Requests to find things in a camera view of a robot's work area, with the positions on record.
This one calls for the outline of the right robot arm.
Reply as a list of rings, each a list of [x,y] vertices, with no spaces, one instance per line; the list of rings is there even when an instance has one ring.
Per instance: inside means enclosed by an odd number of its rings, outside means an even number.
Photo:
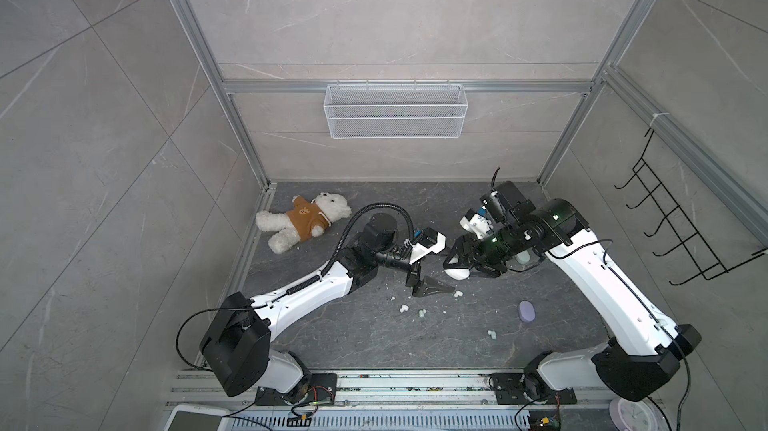
[[[527,399],[601,387],[640,402],[687,365],[700,333],[690,324],[676,324],[642,293],[609,256],[610,240],[598,238],[572,204],[552,199],[537,207],[510,181],[492,184],[481,203],[462,218],[465,233],[443,262],[451,278],[464,280],[474,272],[499,277],[549,261],[577,286],[612,333],[591,348],[539,354],[520,379]]]

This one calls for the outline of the purple earbud charging case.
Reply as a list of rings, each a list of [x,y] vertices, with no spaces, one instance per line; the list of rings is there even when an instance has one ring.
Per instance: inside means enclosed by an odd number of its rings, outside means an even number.
[[[518,315],[522,322],[532,323],[536,319],[536,311],[530,301],[520,301],[518,304]]]

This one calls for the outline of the white earbud charging case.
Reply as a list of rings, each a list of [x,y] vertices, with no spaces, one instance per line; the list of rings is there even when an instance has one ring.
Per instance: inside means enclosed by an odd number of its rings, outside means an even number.
[[[456,281],[466,280],[471,275],[471,271],[465,268],[445,269],[445,273]]]

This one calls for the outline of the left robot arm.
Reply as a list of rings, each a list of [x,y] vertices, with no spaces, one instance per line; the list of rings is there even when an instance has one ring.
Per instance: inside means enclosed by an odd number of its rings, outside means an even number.
[[[408,212],[392,203],[367,205],[350,221],[366,213],[372,216],[362,230],[353,233],[346,226],[329,260],[315,271],[251,298],[235,292],[210,309],[213,319],[199,351],[204,370],[227,396],[258,388],[295,404],[309,395],[311,371],[295,354],[273,349],[273,341],[304,316],[368,284],[382,267],[405,272],[415,297],[452,292],[421,274],[422,259],[445,249],[444,234],[430,227],[415,229]]]

